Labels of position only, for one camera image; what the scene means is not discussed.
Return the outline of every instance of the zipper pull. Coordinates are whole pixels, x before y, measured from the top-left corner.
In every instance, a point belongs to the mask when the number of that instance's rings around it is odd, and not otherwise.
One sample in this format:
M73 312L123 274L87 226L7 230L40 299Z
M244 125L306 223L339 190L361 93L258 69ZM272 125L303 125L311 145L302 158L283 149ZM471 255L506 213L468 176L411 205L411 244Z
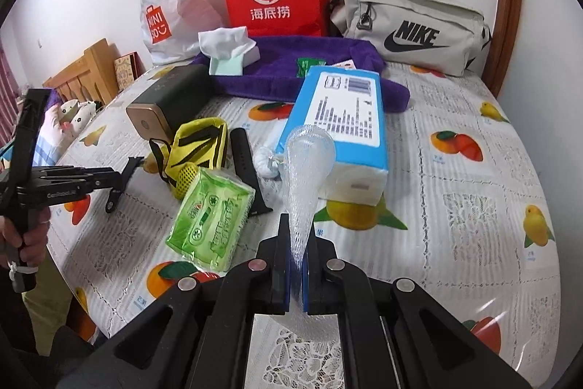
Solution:
M370 17L370 11L372 9L372 3L367 2L366 12L360 16L359 23L356 24L358 30L372 30L372 18Z

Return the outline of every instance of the bedsheet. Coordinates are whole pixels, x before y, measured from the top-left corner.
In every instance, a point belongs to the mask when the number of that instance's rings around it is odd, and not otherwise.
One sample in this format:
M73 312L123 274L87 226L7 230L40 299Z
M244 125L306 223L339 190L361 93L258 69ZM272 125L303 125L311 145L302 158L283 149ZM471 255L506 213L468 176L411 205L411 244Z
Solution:
M166 70L138 78L93 119L60 163L121 171L128 156L148 155L125 107ZM559 260L523 144L471 73L448 78L389 65L383 75L411 92L407 111L386 115L390 172L384 196L377 207L356 210L320 201L317 235L371 277L418 282L532 385L542 384L559 336ZM259 108L263 103L216 97L201 116L245 128L257 148L274 119L289 110ZM226 169L233 170L230 151ZM255 256L259 242L276 234L284 212L281 182L260 183L274 211L248 220L233 265ZM48 248L81 305L113 335L172 284L158 272L182 257L164 244L180 203L158 174L138 168L112 215L105 214L108 193L55 207ZM305 341L257 316L246 387L341 388L339 343Z

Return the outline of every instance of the blue box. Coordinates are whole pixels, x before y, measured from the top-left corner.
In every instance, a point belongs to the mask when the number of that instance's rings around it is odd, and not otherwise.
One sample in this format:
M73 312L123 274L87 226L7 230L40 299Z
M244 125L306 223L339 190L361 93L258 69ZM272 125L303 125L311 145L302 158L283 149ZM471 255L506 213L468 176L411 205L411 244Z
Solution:
M375 206L387 186L385 116L379 75L373 71L313 66L279 139L283 153L290 132L311 124L336 145L336 163L320 198Z

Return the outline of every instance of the wooden headboard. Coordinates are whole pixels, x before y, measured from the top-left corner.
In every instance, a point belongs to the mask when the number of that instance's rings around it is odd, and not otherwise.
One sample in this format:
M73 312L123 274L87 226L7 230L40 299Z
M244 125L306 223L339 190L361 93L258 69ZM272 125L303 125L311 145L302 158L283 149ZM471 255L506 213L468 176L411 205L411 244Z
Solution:
M102 38L85 50L83 56L43 83L54 88L64 101L110 103L118 94L114 52Z

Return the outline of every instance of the blue gripper pad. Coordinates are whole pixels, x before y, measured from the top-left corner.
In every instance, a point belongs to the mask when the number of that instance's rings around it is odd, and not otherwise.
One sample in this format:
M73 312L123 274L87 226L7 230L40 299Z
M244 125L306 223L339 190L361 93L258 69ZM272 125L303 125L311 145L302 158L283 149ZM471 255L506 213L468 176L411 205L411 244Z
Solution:
M292 248L288 242L286 247L286 300L285 300L285 307L286 311L290 311L290 294L291 284L290 284L290 273L292 271Z
M304 258L301 261L301 293L302 300L304 302L304 312L307 312L310 306L308 285L308 246L306 246L304 251Z

